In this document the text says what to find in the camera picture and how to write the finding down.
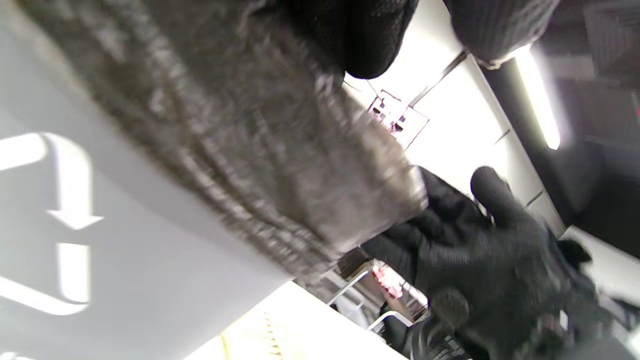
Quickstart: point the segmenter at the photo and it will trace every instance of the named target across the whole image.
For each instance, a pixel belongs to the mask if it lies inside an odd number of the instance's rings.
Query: black mesh fabric
[[[298,25],[310,31],[356,78],[391,66],[418,0],[286,0]]]
[[[396,58],[418,0],[285,0],[305,28],[356,78],[383,74]],[[546,29],[559,0],[445,0],[460,42],[495,66]]]
[[[461,340],[492,360],[529,359],[539,351],[553,359],[574,340],[611,330],[614,319],[598,305],[593,283],[493,169],[476,171],[472,191],[494,222],[471,199],[422,173],[429,206],[362,248],[422,291]],[[574,264],[585,259],[569,253]]]
[[[498,65],[539,38],[560,0],[449,0],[460,42],[485,64]]]

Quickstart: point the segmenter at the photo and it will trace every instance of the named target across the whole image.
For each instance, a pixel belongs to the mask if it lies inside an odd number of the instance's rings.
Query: white wall
[[[633,304],[640,304],[640,260],[571,226],[563,238],[573,238],[589,250],[593,263],[586,273],[599,289]]]

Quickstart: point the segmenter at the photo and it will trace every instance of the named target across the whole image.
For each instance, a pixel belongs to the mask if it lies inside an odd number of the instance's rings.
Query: white surface
[[[544,190],[536,169],[514,131],[490,149],[484,165],[493,167],[507,181],[515,198],[523,204]]]
[[[586,273],[600,290],[633,304],[640,304],[640,260],[571,226],[564,237],[579,241],[589,250],[593,263]]]
[[[532,202],[531,205],[529,205],[529,210],[544,219],[556,236],[562,235],[566,230],[547,192],[543,192],[540,197]]]

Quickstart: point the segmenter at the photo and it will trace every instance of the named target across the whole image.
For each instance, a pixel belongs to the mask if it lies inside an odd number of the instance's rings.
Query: finger
[[[427,190],[429,209],[442,222],[468,222],[484,217],[476,204],[446,181],[420,168],[422,180]]]
[[[356,78],[382,75],[395,60],[417,0],[354,0],[346,31],[347,71]]]
[[[384,234],[360,246],[369,255],[383,261],[410,284],[415,281],[417,253],[396,244]]]
[[[513,197],[507,184],[490,167],[481,167],[474,172],[471,192],[493,216],[496,226],[506,227],[532,219],[524,206]]]
[[[593,260],[587,249],[573,239],[559,240],[556,245],[560,248],[564,259],[576,270],[580,270],[581,264],[590,263]]]

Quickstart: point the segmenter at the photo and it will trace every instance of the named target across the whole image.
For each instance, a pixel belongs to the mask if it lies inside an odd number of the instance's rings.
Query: black glove
[[[382,75],[395,60],[418,0],[282,0],[356,78]],[[458,39],[494,67],[546,29],[559,0],[445,0]]]
[[[593,283],[493,169],[476,170],[471,181],[493,221],[437,176],[422,176],[427,209],[362,248],[422,291],[463,343],[493,360],[527,359],[607,332],[612,317]]]

